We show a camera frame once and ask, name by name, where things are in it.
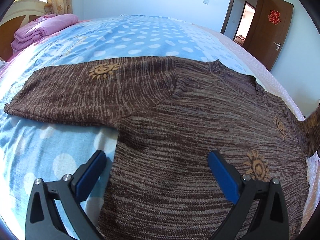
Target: headboard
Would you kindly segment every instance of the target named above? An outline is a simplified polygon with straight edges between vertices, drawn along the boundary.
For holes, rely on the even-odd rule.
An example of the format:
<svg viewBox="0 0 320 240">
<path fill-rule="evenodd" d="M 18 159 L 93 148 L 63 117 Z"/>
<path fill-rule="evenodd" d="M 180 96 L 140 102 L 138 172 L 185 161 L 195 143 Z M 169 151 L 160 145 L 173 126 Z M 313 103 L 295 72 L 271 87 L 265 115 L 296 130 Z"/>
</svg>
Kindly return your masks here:
<svg viewBox="0 0 320 240">
<path fill-rule="evenodd" d="M 14 2 L 0 22 L 0 59 L 7 61 L 12 55 L 14 32 L 27 23 L 45 15 L 45 2 L 19 0 Z"/>
</svg>

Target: open door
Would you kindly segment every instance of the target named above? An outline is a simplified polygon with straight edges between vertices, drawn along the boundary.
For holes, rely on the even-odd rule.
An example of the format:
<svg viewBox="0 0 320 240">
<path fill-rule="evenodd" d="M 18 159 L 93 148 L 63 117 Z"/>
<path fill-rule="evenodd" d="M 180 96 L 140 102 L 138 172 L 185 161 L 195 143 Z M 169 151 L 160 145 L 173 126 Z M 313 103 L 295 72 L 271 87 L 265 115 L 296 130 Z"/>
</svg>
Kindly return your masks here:
<svg viewBox="0 0 320 240">
<path fill-rule="evenodd" d="M 287 36 L 293 4 L 283 0 L 258 0 L 243 48 L 269 71 Z"/>
</svg>

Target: metal screw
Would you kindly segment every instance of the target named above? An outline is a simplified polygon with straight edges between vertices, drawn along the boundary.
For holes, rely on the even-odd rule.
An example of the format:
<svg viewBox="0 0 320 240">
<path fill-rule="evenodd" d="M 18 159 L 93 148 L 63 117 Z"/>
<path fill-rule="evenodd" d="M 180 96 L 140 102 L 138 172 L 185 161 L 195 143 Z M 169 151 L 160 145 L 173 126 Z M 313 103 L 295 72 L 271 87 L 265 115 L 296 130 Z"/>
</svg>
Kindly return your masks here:
<svg viewBox="0 0 320 240">
<path fill-rule="evenodd" d="M 279 179 L 272 179 L 272 183 L 278 185 L 280 183 Z"/>
<path fill-rule="evenodd" d="M 68 181 L 68 180 L 71 180 L 71 174 L 66 174 L 66 175 L 64 175 L 63 177 L 62 177 L 62 179 L 64 180 L 64 181 Z"/>
<path fill-rule="evenodd" d="M 248 180 L 251 179 L 251 177 L 250 177 L 250 175 L 248 175 L 248 174 L 243 174 L 243 175 L 242 175 L 242 179 L 245 180 L 245 181 L 248 181 Z"/>
<path fill-rule="evenodd" d="M 40 178 L 37 178 L 37 179 L 35 180 L 35 184 L 36 184 L 36 185 L 39 185 L 41 182 L 42 182 L 42 179 L 40 179 Z"/>
</svg>

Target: sun embroidery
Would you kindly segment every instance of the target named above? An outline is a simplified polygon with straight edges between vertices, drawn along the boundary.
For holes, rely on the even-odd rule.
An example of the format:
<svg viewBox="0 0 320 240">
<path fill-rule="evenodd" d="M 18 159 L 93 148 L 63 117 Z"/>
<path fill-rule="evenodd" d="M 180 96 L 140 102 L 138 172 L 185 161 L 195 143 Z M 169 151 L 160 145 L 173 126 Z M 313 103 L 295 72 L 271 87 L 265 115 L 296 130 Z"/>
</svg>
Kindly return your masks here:
<svg viewBox="0 0 320 240">
<path fill-rule="evenodd" d="M 108 64 L 108 63 L 104 63 L 104 64 L 99 64 L 96 65 L 94 68 L 92 68 L 89 71 L 89 76 L 92 77 L 92 79 L 96 78 L 99 79 L 101 76 L 103 76 L 103 78 L 107 78 L 107 74 L 108 75 L 113 75 L 113 71 L 118 70 L 118 68 L 120 67 L 120 65 L 118 63 L 115 64 Z"/>
<path fill-rule="evenodd" d="M 268 168 L 268 162 L 265 161 L 264 155 L 260 156 L 259 152 L 252 150 L 252 153 L 247 153 L 250 161 L 244 162 L 243 165 L 249 166 L 249 169 L 245 174 L 251 175 L 253 179 L 258 179 L 268 182 L 270 180 L 270 169 Z"/>
<path fill-rule="evenodd" d="M 284 127 L 283 123 L 282 123 L 282 122 L 280 121 L 280 119 L 277 118 L 277 117 L 274 117 L 273 119 L 275 120 L 275 124 L 276 124 L 278 130 L 279 130 L 280 133 L 281 133 L 282 139 L 285 140 L 285 139 L 287 138 L 287 134 L 286 134 L 286 132 L 285 132 L 285 127 Z"/>
</svg>

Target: door handle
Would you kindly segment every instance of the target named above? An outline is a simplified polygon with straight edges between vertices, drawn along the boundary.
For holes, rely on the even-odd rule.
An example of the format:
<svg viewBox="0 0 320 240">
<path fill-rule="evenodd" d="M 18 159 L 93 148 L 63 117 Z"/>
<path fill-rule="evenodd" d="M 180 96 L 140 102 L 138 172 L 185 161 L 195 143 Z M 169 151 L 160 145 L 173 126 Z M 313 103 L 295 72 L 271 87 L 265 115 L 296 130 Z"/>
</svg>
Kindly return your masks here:
<svg viewBox="0 0 320 240">
<path fill-rule="evenodd" d="M 278 49 L 280 48 L 281 43 L 280 43 L 280 42 L 279 42 L 279 43 L 275 43 L 275 42 L 273 42 L 273 43 L 277 45 L 276 50 L 278 50 Z"/>
</svg>

